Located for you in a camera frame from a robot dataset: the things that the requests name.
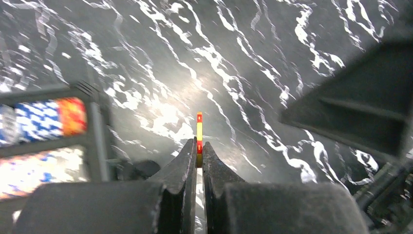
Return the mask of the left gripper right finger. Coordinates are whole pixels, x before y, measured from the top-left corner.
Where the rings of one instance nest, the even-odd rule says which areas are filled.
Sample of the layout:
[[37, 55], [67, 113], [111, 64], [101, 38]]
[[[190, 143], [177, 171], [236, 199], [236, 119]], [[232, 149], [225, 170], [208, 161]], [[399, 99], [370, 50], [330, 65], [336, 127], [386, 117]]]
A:
[[203, 147], [209, 234], [366, 234], [353, 197], [332, 183], [249, 183]]

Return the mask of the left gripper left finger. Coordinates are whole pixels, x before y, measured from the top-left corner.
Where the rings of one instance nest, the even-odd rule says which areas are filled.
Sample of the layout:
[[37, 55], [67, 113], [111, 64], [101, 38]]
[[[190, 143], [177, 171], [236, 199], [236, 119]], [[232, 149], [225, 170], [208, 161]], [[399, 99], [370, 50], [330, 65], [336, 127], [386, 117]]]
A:
[[14, 234], [192, 234], [196, 139], [145, 181], [53, 183], [29, 197]]

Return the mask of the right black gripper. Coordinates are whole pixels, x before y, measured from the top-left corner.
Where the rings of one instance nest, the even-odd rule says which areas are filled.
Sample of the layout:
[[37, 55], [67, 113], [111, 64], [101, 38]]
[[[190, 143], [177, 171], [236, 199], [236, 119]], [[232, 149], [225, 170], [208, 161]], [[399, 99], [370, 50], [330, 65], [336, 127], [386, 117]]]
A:
[[354, 198], [371, 234], [413, 232], [413, 41], [386, 40], [280, 114], [386, 163]]

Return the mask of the red orange chip five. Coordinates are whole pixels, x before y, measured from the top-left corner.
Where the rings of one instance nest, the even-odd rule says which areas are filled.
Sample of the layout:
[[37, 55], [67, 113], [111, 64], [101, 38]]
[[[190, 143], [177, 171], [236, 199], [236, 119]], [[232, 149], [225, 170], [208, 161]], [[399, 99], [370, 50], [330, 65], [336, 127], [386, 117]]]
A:
[[201, 168], [203, 164], [203, 114], [202, 112], [197, 113], [197, 158], [196, 166]]

